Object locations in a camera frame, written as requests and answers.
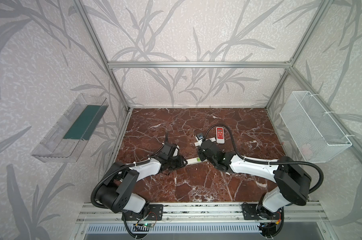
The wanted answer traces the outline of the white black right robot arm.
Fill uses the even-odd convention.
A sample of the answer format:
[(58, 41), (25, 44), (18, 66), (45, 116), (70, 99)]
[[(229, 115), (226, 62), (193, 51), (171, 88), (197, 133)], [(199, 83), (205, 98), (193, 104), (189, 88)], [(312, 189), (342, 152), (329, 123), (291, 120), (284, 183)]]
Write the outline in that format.
[(261, 164), (241, 159), (236, 153), (224, 153), (211, 140), (199, 141), (200, 160), (209, 161), (217, 170), (249, 174), (270, 180), (277, 184), (272, 191), (263, 194), (257, 205), (244, 206), (245, 219), (276, 219), (282, 208), (294, 204), (305, 206), (310, 191), (312, 178), (299, 165), (289, 165), (289, 157), (279, 160), (264, 161)]

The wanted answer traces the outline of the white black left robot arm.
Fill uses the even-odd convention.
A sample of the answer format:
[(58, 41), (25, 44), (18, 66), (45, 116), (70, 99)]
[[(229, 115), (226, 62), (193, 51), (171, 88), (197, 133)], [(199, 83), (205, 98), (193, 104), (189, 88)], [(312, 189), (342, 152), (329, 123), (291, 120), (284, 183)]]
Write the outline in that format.
[(132, 164), (113, 163), (94, 187), (90, 201), (97, 208), (131, 213), (134, 218), (143, 220), (149, 215), (149, 201), (133, 193), (136, 183), (164, 171), (184, 168), (187, 164), (177, 145), (164, 143), (147, 160)]

